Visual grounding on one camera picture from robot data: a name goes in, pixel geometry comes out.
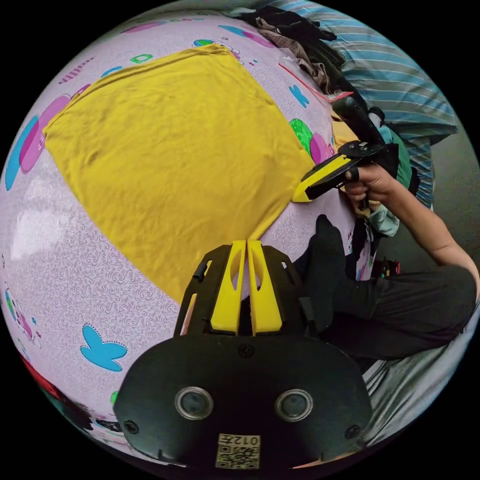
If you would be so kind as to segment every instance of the qr code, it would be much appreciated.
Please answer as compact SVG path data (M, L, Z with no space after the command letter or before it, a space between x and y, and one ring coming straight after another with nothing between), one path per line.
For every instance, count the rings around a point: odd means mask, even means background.
M256 470L260 468L260 447L219 445L216 467L219 469Z

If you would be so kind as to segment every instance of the yellow bracket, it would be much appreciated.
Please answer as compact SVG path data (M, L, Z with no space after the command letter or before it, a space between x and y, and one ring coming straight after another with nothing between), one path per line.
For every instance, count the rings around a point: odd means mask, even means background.
M255 336L277 333L282 328L282 317L262 242L259 240L236 240L232 243L210 326L216 332L238 335L246 252L248 252L252 334Z
M275 297L272 279L259 240L247 241L250 275L250 310L253 335L279 332L282 317Z
M218 291L210 325L213 330L237 335L240 323L240 304L244 282L246 241L232 243L230 256Z
M307 188L311 187L317 182L320 182L321 180L325 179L326 177L333 174L337 170L343 168L345 165L347 165L351 161L352 160L350 158L347 158L345 155L340 155L337 158L334 158L332 161L326 161L324 164L320 164L317 167L315 167L314 170L316 169L318 170L316 170L306 178L304 177L304 180L302 180L298 184L295 190L295 193L293 194L292 202L294 203L311 202L311 200L308 198L306 193Z

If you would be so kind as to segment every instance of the yellow and black device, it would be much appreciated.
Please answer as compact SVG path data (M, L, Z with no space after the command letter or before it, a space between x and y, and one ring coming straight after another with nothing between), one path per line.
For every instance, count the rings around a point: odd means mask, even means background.
M210 251L173 337L126 373L113 407L125 438L192 478L277 478L348 452L372 407L356 364L320 339L328 324L284 253L256 240Z
M351 182L358 181L358 169L370 162L382 166L392 177L397 177L399 148L395 143L385 143L382 135L358 102L351 96L340 98L332 104L333 111L346 123L359 140L342 145L336 155L319 163L301 179L293 194L294 203L311 202L331 189L347 182L345 173L350 170ZM363 202L364 210L368 206Z
M358 140L345 143L336 155L315 165L301 179L293 194L295 203L311 202L331 189L340 188L347 182L345 173L350 170L352 182L358 181L356 167L366 163L380 161L385 145L369 144Z

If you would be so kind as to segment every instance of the sticker label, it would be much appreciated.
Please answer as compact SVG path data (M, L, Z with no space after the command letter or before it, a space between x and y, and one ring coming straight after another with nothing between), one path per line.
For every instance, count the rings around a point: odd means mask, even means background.
M260 435L218 436L215 466L218 469L257 470L260 468Z

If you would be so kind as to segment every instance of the yellow cloth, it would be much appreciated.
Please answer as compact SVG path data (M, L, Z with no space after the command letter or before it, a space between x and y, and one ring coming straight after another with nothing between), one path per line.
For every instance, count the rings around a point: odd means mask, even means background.
M354 140L358 140L359 138L352 132L352 130L347 126L347 124L342 121L342 119L334 111L331 112L331 117L333 120L333 122L331 123L331 128L333 130L333 148L335 152L338 152L339 148L343 144L353 142ZM355 204L352 202L357 217L369 218L370 215L381 206L381 203L375 200L369 200L368 204L370 208L360 210L358 208L359 204Z
M44 133L92 221L177 302L204 254L257 240L314 166L275 102L216 44L101 78Z

